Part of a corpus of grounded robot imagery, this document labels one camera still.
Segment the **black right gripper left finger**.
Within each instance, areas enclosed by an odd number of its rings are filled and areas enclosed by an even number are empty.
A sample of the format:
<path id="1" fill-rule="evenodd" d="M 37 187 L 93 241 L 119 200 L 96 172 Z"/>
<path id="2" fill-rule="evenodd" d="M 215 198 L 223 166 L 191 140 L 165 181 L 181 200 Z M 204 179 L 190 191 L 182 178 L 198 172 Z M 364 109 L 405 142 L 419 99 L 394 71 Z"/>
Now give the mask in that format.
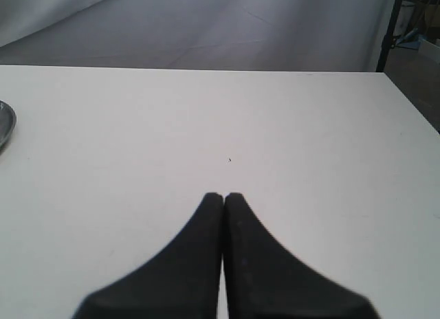
<path id="1" fill-rule="evenodd" d="M 176 237 L 147 263 L 88 295 L 75 318 L 216 318 L 223 197 L 207 193 Z"/>

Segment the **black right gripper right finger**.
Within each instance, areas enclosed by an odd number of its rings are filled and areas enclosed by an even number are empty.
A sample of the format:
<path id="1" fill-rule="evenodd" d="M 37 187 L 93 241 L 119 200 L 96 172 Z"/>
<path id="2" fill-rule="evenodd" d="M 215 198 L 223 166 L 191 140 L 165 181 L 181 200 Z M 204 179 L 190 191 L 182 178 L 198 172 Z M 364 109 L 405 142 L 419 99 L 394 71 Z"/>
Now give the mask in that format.
<path id="1" fill-rule="evenodd" d="M 223 270 L 230 318 L 377 318 L 370 301 L 286 250 L 240 193 L 225 198 Z"/>

